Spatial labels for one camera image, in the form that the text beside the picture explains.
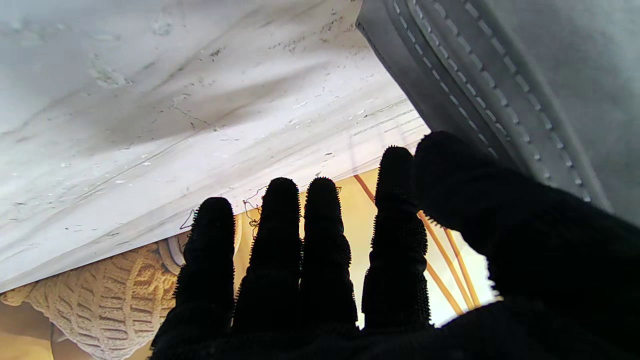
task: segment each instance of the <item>gloved hand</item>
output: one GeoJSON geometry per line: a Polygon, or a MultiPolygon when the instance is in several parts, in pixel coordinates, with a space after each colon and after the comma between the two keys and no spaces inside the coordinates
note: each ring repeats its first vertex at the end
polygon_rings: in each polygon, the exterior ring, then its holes
{"type": "MultiPolygon", "coordinates": [[[[364,333],[430,326],[426,235],[412,199],[412,166],[413,156],[400,147],[387,149],[381,161],[364,333]]],[[[298,188],[289,179],[272,180],[234,308],[233,212],[224,198],[205,200],[184,249],[176,306],[154,339],[152,359],[206,357],[205,343],[260,334],[289,339],[278,345],[284,347],[309,334],[358,336],[351,251],[333,181],[317,178],[308,188],[304,244],[299,221],[298,188]]]]}

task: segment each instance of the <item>beige knit sweater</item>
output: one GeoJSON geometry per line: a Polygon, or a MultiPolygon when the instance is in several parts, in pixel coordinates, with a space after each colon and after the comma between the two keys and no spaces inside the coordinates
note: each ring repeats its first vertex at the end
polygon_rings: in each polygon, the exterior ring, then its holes
{"type": "Polygon", "coordinates": [[[96,359],[121,360],[153,338],[177,277],[156,243],[21,286],[0,296],[27,301],[96,359]]]}

